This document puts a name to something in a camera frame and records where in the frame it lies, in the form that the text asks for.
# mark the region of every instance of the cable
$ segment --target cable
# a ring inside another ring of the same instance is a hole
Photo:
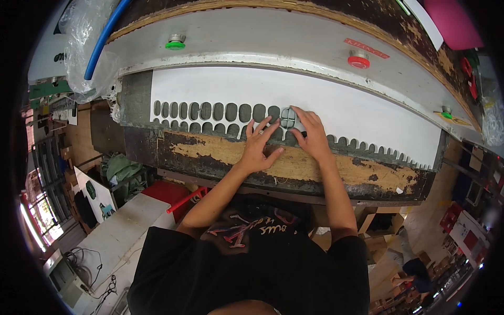
[[[119,269],[121,269],[121,267],[123,267],[124,265],[126,265],[126,264],[130,261],[130,258],[133,256],[133,254],[134,254],[134,253],[136,253],[136,252],[138,252],[138,251],[139,251],[139,250],[141,250],[142,248],[143,248],[143,247],[140,247],[140,248],[138,248],[138,249],[134,250],[134,251],[133,251],[133,253],[131,253],[131,254],[130,254],[130,256],[129,256],[128,258],[126,258],[126,261],[125,261],[122,265],[120,265],[120,266],[119,266],[116,270],[112,271],[112,272],[110,273],[110,276],[108,276],[107,278],[105,278],[105,280],[103,280],[103,282],[102,282],[102,283],[100,283],[100,285],[98,285],[98,286],[97,286],[97,288],[99,288],[102,284],[104,284],[104,283],[105,283],[105,281],[107,281],[107,280],[108,280],[108,278],[110,278],[111,276],[113,276],[113,275],[114,275],[114,273],[116,273]]]
[[[89,248],[82,248],[82,247],[75,247],[73,249],[71,249],[70,251],[66,252],[64,254],[64,256],[68,259],[69,257],[73,257],[73,260],[70,261],[70,263],[74,266],[74,268],[80,268],[82,269],[83,266],[82,266],[82,261],[84,260],[84,251],[85,250],[88,250],[88,251],[93,251],[95,253],[98,253],[98,257],[100,259],[100,264],[96,267],[96,269],[98,270],[98,273],[96,274],[96,277],[94,279],[94,281],[89,285],[89,289],[91,289],[93,287],[93,285],[95,284],[96,280],[98,279],[98,276],[100,275],[100,270],[103,268],[103,263],[101,262],[101,255],[100,255],[100,252],[97,251],[97,250],[94,250],[94,249],[89,249]],[[77,253],[78,252],[82,252],[82,256],[81,256],[81,260],[79,263],[77,263]]]
[[[116,283],[117,283],[117,280],[116,280],[116,277],[115,275],[112,275],[112,279],[110,280],[110,283],[108,284],[107,286],[107,289],[105,290],[105,292],[102,293],[102,295],[100,295],[99,299],[100,299],[100,302],[98,303],[98,305],[96,306],[95,310],[90,314],[90,315],[94,315],[94,314],[98,314],[98,312],[100,311],[101,309],[101,306],[103,305],[103,303],[105,302],[105,299],[112,293],[115,293],[115,295],[117,295],[117,288],[116,288]]]
[[[105,47],[105,43],[112,33],[112,29],[115,23],[121,16],[122,12],[130,4],[130,2],[131,0],[121,0],[119,5],[117,5],[117,7],[115,8],[114,12],[112,12],[112,14],[110,15],[110,18],[108,19],[107,24],[105,24],[105,26],[103,27],[100,37],[98,37],[98,41],[96,42],[93,52],[91,53],[86,72],[84,73],[84,80],[90,80],[93,78],[93,73],[96,68],[96,64],[98,63],[98,59],[100,58],[101,51]]]

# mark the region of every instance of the plastic bag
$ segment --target plastic bag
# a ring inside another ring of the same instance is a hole
[[[107,51],[107,46],[101,52],[93,78],[84,80],[91,53],[117,3],[118,0],[73,0],[58,22],[60,32],[69,35],[65,46],[67,82],[79,104],[109,94],[117,82],[119,58]]]
[[[483,90],[483,137],[489,146],[504,144],[504,104],[497,82],[492,82]]]

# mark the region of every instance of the sign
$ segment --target sign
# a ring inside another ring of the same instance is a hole
[[[350,44],[352,46],[359,47],[362,50],[365,50],[365,51],[368,51],[370,53],[373,53],[373,54],[377,55],[378,57],[382,57],[383,59],[390,58],[389,55],[386,55],[386,54],[382,53],[381,51],[373,49],[373,48],[369,47],[368,45],[365,45],[365,44],[363,44],[361,42],[358,42],[356,40],[353,40],[353,39],[350,39],[350,38],[346,38],[344,40],[344,42],[347,43],[347,44]]]

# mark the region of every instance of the black t-shirt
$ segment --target black t-shirt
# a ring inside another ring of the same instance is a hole
[[[367,315],[365,243],[348,236],[325,253],[295,212],[235,198],[198,240],[149,228],[128,293],[131,313],[206,315],[260,300],[281,315]]]
[[[413,285],[419,293],[432,291],[432,283],[430,281],[429,272],[419,258],[412,259],[405,263],[403,271],[408,276],[415,276],[415,279],[413,279]]]

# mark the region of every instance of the woman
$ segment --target woman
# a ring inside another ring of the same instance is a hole
[[[332,245],[325,253],[307,235],[305,204],[236,195],[254,172],[283,153],[263,149],[277,120],[246,129],[243,156],[184,217],[175,231],[151,227],[131,285],[132,314],[368,314],[364,242],[350,199],[313,112],[292,107],[306,129],[292,129],[319,164]]]

